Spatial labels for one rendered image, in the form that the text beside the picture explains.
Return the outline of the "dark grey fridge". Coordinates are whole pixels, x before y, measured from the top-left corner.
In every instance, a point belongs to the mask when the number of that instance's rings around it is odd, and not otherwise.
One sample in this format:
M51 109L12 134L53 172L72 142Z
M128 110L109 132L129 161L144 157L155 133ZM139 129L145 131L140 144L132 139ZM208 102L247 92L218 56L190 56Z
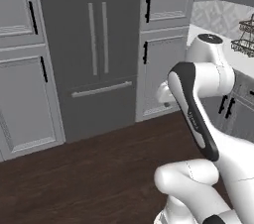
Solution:
M107 5L109 72L104 72L101 3ZM93 4L97 75L93 75L88 3ZM75 142L135 123L140 0L41 0L65 139ZM108 92L73 92L132 81Z

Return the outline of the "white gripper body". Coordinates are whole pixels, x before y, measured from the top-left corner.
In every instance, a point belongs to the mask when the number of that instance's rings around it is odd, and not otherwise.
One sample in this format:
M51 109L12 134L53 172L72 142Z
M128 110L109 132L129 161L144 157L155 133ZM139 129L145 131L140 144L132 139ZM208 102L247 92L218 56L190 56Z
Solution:
M165 107L170 107L172 103L176 101L167 81L164 81L160 84L156 97L158 102L162 103Z

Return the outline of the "grey base cupboard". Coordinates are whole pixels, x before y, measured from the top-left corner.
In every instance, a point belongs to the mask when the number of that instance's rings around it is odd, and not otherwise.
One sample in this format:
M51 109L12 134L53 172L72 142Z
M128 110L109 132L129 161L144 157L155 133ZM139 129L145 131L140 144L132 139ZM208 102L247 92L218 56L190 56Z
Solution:
M232 91L227 94L221 114L218 109L223 96L201 98L201 104L207 113L212 125L219 131L233 137L248 140L254 143L254 79L244 73L234 70L235 83ZM231 108L231 115L225 119L225 114L231 98L235 98L235 104Z

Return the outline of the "tall grey cupboard door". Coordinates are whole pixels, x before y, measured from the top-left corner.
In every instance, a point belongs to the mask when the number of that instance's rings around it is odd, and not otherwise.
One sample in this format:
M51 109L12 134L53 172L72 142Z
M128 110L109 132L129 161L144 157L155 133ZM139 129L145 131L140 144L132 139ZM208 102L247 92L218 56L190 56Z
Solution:
M40 56L44 58L47 83ZM0 160L63 142L64 128L46 47L0 49Z
M178 104L165 107L156 98L157 90L170 69L185 59L189 28L142 31L139 41L136 121L141 122L179 110ZM143 64L144 43L148 42L147 64Z

